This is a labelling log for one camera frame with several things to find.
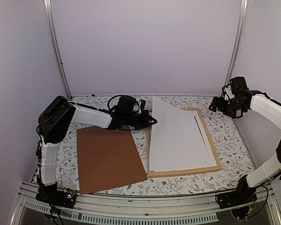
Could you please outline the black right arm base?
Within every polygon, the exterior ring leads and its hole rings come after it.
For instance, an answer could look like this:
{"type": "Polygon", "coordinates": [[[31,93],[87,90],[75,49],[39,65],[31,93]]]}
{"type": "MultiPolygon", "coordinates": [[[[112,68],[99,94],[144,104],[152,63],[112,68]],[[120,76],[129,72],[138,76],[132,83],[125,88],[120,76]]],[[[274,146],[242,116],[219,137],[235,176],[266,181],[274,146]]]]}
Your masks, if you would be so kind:
{"type": "Polygon", "coordinates": [[[236,187],[236,190],[216,194],[215,200],[219,204],[220,209],[234,207],[246,203],[252,203],[257,200],[256,187],[249,187],[247,175],[243,176],[236,187]]]}

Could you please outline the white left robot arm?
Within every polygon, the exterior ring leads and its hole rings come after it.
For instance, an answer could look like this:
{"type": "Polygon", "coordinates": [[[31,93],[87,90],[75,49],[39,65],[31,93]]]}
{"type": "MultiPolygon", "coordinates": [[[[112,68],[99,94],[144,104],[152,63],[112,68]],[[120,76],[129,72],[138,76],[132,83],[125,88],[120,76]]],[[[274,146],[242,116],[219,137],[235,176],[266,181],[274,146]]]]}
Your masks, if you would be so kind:
{"type": "Polygon", "coordinates": [[[39,136],[37,158],[39,172],[37,182],[42,196],[49,203],[57,203],[60,193],[56,185],[55,168],[57,152],[72,123],[95,126],[107,130],[142,130],[157,120],[146,110],[145,100],[136,100],[132,96],[117,95],[118,102],[106,109],[69,101],[57,96],[38,118],[36,132],[39,136]]]}

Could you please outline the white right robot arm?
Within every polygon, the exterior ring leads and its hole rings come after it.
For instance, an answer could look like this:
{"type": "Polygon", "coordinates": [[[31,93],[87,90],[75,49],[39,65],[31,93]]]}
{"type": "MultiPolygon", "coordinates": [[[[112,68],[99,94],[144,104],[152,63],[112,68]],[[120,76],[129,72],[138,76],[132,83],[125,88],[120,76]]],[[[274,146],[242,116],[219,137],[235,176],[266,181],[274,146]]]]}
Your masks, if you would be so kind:
{"type": "Polygon", "coordinates": [[[281,104],[266,93],[241,90],[214,97],[209,109],[233,119],[237,118],[237,111],[256,113],[252,119],[237,123],[241,132],[244,132],[243,125],[249,126],[249,133],[243,134],[243,137],[248,147],[257,150],[252,154],[257,168],[239,180],[240,188],[233,193],[233,201],[243,204],[251,196],[250,189],[281,175],[281,104]]]}

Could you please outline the brown backing board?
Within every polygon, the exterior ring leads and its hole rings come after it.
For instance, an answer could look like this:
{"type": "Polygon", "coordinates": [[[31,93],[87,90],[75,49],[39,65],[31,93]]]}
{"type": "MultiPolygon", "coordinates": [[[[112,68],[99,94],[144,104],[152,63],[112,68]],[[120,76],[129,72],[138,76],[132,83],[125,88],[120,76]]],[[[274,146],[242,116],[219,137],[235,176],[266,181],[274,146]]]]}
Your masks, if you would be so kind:
{"type": "Polygon", "coordinates": [[[77,165],[81,194],[91,194],[147,180],[128,131],[99,127],[77,131],[77,165]]]}

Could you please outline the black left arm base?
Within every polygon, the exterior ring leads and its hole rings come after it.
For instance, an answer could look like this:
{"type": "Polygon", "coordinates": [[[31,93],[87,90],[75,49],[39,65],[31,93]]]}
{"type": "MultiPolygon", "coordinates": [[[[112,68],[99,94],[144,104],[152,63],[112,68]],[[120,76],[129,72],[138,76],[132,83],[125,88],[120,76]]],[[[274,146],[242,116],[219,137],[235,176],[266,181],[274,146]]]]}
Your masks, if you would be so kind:
{"type": "Polygon", "coordinates": [[[74,208],[76,203],[75,191],[71,190],[70,188],[58,190],[57,183],[49,186],[39,183],[38,186],[39,188],[36,195],[36,200],[69,209],[74,208]]]}

